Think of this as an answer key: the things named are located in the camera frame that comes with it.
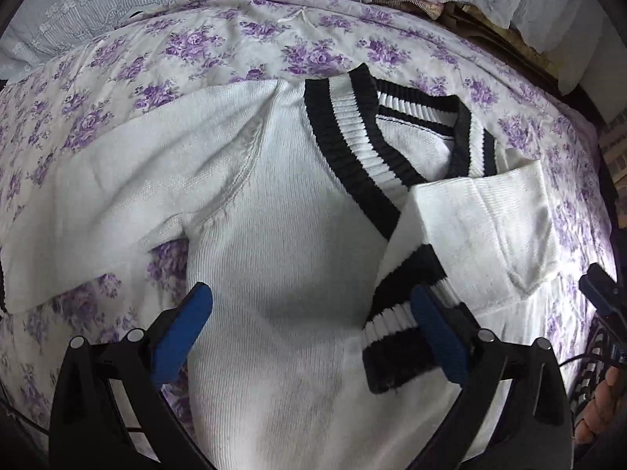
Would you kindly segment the person's right hand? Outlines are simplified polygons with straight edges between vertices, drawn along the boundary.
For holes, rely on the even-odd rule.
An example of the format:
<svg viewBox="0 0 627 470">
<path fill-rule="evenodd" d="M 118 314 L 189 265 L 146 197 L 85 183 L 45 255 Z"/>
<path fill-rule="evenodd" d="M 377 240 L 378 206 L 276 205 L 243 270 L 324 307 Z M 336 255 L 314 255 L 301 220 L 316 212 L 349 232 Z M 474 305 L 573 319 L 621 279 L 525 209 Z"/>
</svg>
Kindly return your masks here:
<svg viewBox="0 0 627 470">
<path fill-rule="evenodd" d="M 575 423 L 575 445 L 588 445 L 600 434 L 607 432 L 625 406 L 626 371 L 610 367 Z"/>
</svg>

